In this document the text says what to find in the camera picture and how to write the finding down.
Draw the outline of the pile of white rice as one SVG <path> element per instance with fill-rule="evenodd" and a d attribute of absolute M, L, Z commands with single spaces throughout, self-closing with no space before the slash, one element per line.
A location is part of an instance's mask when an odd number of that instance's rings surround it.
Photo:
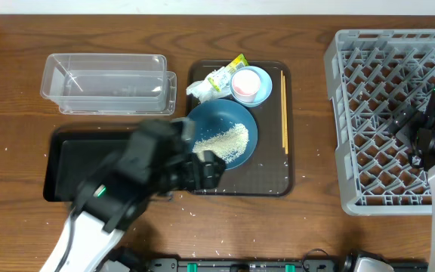
<path fill-rule="evenodd" d="M 203 158 L 204 151 L 211 151 L 229 164 L 245 152 L 248 141 L 248 129 L 242 123 L 238 123 L 225 132 L 195 142 L 192 151 L 197 153 L 200 159 Z"/>

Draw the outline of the dark blue plate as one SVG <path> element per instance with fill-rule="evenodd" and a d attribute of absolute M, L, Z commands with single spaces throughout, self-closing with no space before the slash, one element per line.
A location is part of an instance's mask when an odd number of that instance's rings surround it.
<path fill-rule="evenodd" d="M 191 150 L 195 142 L 225 132 L 235 124 L 242 123 L 248 129 L 249 141 L 246 150 L 235 161 L 227 164 L 228 170 L 244 164 L 255 151 L 258 143 L 258 127 L 253 115 L 241 104 L 232 100 L 211 100 L 192 109 L 188 117 L 196 125 L 196 136 L 190 145 Z"/>

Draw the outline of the brown serving tray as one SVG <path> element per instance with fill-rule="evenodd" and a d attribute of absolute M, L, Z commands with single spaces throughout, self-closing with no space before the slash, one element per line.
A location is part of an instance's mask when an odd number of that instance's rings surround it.
<path fill-rule="evenodd" d="M 219 186 L 212 190 L 198 190 L 196 195 L 227 196 L 284 196 L 294 184 L 292 82 L 289 68 L 277 61 L 252 61 L 266 71 L 272 79 L 270 96 L 257 107 L 245 107 L 255 118 L 258 127 L 258 143 L 251 157 L 241 166 L 226 170 Z M 288 155 L 282 148 L 280 112 L 280 71 L 286 80 L 288 117 Z M 233 97 L 228 100 L 237 102 Z M 193 96 L 187 97 L 186 114 L 199 105 Z"/>

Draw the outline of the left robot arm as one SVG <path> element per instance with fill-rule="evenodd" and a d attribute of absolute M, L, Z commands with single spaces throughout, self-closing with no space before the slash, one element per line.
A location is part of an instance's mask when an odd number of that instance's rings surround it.
<path fill-rule="evenodd" d="M 147 209 L 152 196 L 215 188 L 226 163 L 209 150 L 193 153 L 194 123 L 148 119 L 77 187 L 69 216 L 43 271 L 93 271 Z"/>

